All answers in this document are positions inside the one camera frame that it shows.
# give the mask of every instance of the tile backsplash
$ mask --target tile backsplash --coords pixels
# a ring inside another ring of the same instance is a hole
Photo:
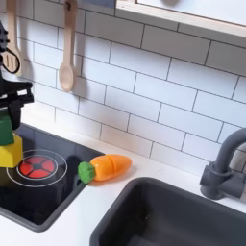
[[[17,2],[23,77],[35,83],[36,97],[24,116],[199,176],[226,137],[246,127],[245,38],[78,0],[78,79],[66,93],[58,76],[64,1]],[[5,11],[1,0],[7,27]],[[239,172],[245,146],[231,164]]]

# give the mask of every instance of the orange carrot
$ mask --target orange carrot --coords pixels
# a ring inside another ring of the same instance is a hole
[[[88,184],[94,181],[107,181],[124,174],[132,165],[131,159],[119,155],[104,155],[90,163],[82,162],[78,167],[80,179]]]

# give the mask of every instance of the hanging utensil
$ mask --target hanging utensil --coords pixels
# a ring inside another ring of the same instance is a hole
[[[22,56],[17,45],[17,27],[16,27],[16,0],[6,1],[8,17],[8,44],[7,51],[3,54],[4,67],[10,73],[19,72],[21,74]]]
[[[78,10],[77,0],[67,0],[64,4],[65,30],[64,30],[64,55],[60,67],[60,82],[64,91],[70,91],[77,79],[76,68],[73,64],[74,38],[76,14]]]

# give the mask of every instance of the stovetop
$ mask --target stovetop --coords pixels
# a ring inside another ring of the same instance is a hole
[[[14,169],[0,168],[0,214],[43,232],[86,186],[78,177],[80,162],[104,154],[26,125],[16,133],[24,158]]]

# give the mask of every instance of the faucet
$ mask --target faucet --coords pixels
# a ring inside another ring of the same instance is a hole
[[[246,175],[236,173],[229,167],[235,150],[246,142],[246,128],[240,129],[224,141],[216,161],[205,167],[200,185],[201,192],[211,200],[225,195],[240,198],[246,183]]]

